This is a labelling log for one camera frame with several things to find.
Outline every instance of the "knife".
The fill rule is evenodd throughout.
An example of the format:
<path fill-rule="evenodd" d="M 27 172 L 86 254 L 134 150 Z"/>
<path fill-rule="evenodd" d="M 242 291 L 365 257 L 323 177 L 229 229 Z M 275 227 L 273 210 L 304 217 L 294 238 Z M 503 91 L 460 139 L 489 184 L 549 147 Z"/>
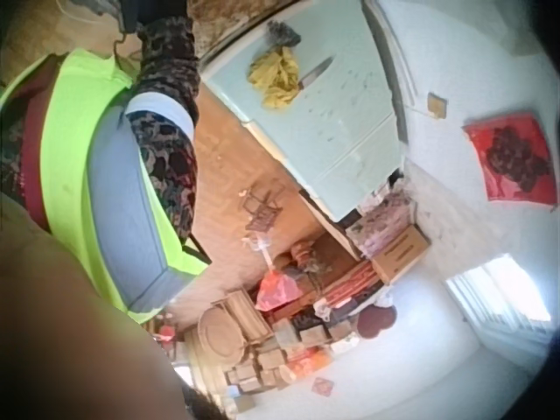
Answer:
<path fill-rule="evenodd" d="M 299 90 L 308 88 L 327 68 L 329 68 L 329 66 L 333 63 L 333 60 L 334 57 L 329 57 L 321 64 L 316 66 L 313 70 L 311 70 L 308 74 L 306 74 L 297 84 Z"/>

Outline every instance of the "high-visibility vest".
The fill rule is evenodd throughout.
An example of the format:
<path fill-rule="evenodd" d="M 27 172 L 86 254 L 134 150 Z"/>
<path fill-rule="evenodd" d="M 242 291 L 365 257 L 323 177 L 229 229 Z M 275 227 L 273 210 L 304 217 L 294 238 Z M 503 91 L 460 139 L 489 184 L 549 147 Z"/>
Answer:
<path fill-rule="evenodd" d="M 0 98 L 0 111 L 11 92 L 43 60 L 31 65 L 7 87 Z M 39 170 L 43 203 L 52 235 L 80 260 L 103 299 L 142 323 L 162 308 L 155 307 L 139 313 L 131 311 L 125 303 L 100 250 L 88 184 L 88 153 L 98 125 L 111 102 L 131 84 L 131 78 L 118 68 L 113 57 L 102 59 L 81 49 L 68 54 L 60 66 L 46 111 Z M 157 228 L 158 245 L 164 251 L 167 266 L 178 273 L 185 273 L 186 285 L 206 268 L 207 263 L 201 261 L 196 252 L 184 252 L 185 245 L 193 249 L 196 246 L 192 242 L 180 243 L 144 165 L 139 167 L 143 171 L 149 208 Z"/>

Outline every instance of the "plastic bag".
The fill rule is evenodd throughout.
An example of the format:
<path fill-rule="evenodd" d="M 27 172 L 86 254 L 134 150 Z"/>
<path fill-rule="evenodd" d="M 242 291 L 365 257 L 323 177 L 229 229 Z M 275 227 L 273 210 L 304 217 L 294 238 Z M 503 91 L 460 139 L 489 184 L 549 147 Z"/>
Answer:
<path fill-rule="evenodd" d="M 477 122 L 464 130 L 479 155 L 489 200 L 557 203 L 549 148 L 531 114 Z"/>
<path fill-rule="evenodd" d="M 301 298 L 302 294 L 296 280 L 273 269 L 261 281 L 255 308 L 262 312 L 271 311 Z"/>

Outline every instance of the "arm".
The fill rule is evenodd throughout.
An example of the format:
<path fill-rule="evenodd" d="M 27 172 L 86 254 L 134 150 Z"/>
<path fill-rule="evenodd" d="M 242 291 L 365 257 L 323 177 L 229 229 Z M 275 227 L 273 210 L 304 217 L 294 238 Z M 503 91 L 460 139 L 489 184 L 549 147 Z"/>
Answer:
<path fill-rule="evenodd" d="M 132 92 L 166 95 L 186 109 L 194 127 L 199 119 L 194 99 L 200 76 L 192 28 L 193 21 L 188 17 L 164 17 L 140 30 L 142 69 Z M 192 135 L 155 112 L 137 111 L 128 117 L 157 197 L 184 243 L 191 233 L 196 195 Z"/>

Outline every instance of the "light blue cabinet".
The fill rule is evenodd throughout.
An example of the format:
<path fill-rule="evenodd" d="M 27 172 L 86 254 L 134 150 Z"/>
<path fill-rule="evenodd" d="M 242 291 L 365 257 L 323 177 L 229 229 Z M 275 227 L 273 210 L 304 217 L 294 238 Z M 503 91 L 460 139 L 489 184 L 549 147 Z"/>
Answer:
<path fill-rule="evenodd" d="M 301 3 L 283 19 L 302 37 L 293 49 L 300 77 L 333 63 L 285 110 L 262 106 L 247 82 L 267 51 L 263 26 L 203 73 L 205 83 L 243 123 L 258 126 L 286 168 L 334 220 L 354 209 L 400 164 L 391 91 L 359 0 Z"/>

